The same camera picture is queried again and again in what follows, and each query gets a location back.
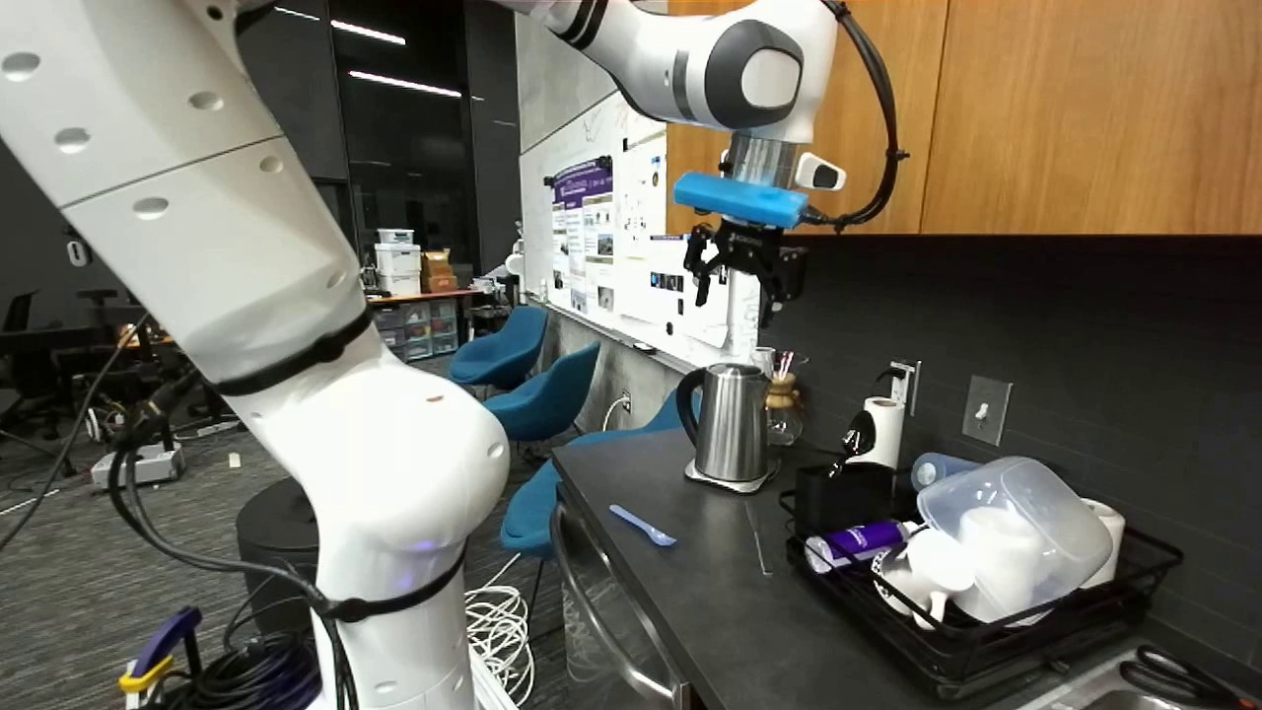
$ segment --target black countertop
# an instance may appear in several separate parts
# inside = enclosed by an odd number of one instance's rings
[[[1025,688],[940,702],[787,563],[787,513],[778,503],[787,474],[778,474],[759,497],[738,497],[685,483],[685,461],[690,442],[677,430],[555,449],[563,507],[606,550],[614,575],[660,622],[674,667],[710,710],[1007,710],[1061,681],[1043,674]],[[626,507],[677,545],[646,545],[606,507]],[[1258,692],[1253,674],[1237,674],[1233,663],[1154,622],[1116,646],[1135,641],[1154,641]]]

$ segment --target blue chair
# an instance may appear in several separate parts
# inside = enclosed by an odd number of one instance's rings
[[[639,437],[639,434],[660,434],[660,430],[677,430],[677,408],[674,395],[660,408],[660,413],[639,425],[639,430],[596,430],[582,434],[568,447],[600,447],[600,442],[614,442],[614,437]],[[551,461],[546,461],[510,503],[505,522],[500,522],[500,550],[505,553],[522,553],[522,558],[551,558],[551,511],[555,511],[555,492],[560,492],[560,468]]]
[[[526,380],[515,391],[485,397],[500,420],[510,442],[550,442],[563,434],[586,401],[600,342],[560,354],[550,370]]]
[[[510,311],[500,333],[471,338],[450,358],[446,374],[467,391],[473,391],[473,388],[514,391],[526,383],[529,367],[536,363],[546,337],[550,337],[550,311],[522,304]]]

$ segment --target kettle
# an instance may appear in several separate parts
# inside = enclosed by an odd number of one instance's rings
[[[682,468],[730,492],[759,492],[768,478],[764,464],[764,374],[740,363],[713,363],[682,374],[674,391],[677,422],[693,442],[693,461]]]

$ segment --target ceiling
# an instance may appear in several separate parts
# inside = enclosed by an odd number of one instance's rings
[[[333,0],[343,24],[406,35],[406,48],[335,31],[346,69],[381,71],[398,79],[461,79],[461,3],[450,0]]]
[[[402,35],[406,48],[335,31],[343,71],[375,71],[412,83],[467,91],[456,0],[326,0],[333,21]],[[461,102],[343,83],[350,169],[381,180],[467,187]]]

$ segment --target cabinet door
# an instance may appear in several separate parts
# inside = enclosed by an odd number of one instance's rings
[[[744,0],[669,0],[674,16],[713,16],[740,10]],[[945,0],[851,0],[847,3],[860,28],[880,48],[895,100],[899,100],[899,141],[912,153],[899,174],[899,190],[891,204],[865,225],[865,233],[916,233],[924,208],[924,180],[932,158],[932,119],[935,119],[935,88],[940,88],[940,54],[945,28]],[[668,177],[674,187],[677,174],[713,174],[719,153],[730,145],[726,129],[701,128],[669,128],[668,129]],[[885,119],[865,77],[865,63],[847,35],[835,28],[835,60],[830,100],[818,115],[812,153],[847,169],[847,187],[841,192],[812,192],[812,204],[823,212],[860,208],[880,174],[885,174]],[[697,225],[697,212],[669,204],[668,229],[685,233]]]
[[[1258,0],[951,0],[928,233],[1250,233],[1258,177]]]

